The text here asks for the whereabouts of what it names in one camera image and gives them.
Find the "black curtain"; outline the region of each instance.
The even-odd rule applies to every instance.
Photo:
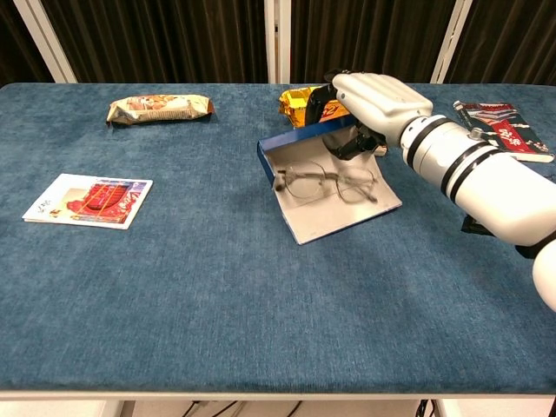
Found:
[[[294,83],[333,68],[428,83],[455,0],[292,0]]]
[[[54,81],[12,0],[0,0],[0,39],[0,87]]]
[[[556,2],[474,1],[446,83],[556,85]]]
[[[48,0],[80,83],[265,83],[263,0]]]

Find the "yellow wrapper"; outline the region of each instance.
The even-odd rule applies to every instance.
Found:
[[[319,86],[288,89],[281,94],[280,113],[286,115],[294,127],[302,128],[305,126],[305,108],[307,107],[309,95],[314,89],[318,88]],[[335,119],[336,117],[348,114],[349,112],[338,100],[333,100],[328,102],[324,108],[319,122],[325,122],[326,120]]]
[[[158,120],[191,120],[215,112],[205,96],[158,94],[134,96],[110,104],[106,123],[134,124]]]

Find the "cable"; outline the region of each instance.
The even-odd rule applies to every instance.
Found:
[[[297,411],[297,409],[299,408],[299,406],[301,405],[303,401],[297,401],[297,404],[295,404],[295,407],[292,411],[289,412],[288,417],[292,417],[292,415],[295,414],[295,412]]]
[[[187,417],[189,412],[193,409],[194,406],[196,406],[197,404],[199,404],[199,401],[192,401],[191,405],[189,406],[189,408],[187,409],[187,411],[185,413],[183,413],[182,417]]]
[[[218,413],[211,415],[211,417],[218,417],[220,414],[224,413],[226,410],[228,410],[230,407],[232,407],[236,402],[237,401],[230,402],[225,408],[220,410]]]

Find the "small book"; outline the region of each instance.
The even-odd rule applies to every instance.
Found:
[[[518,161],[554,160],[554,153],[537,137],[512,104],[457,101],[453,109],[469,130],[481,129],[483,139],[510,153]]]
[[[150,180],[61,174],[27,210],[23,219],[127,229],[152,183]]]

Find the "open box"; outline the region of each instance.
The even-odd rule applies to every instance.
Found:
[[[261,160],[284,220],[302,245],[401,205],[370,152],[341,161],[323,138],[347,142],[354,118],[344,116],[260,140]]]

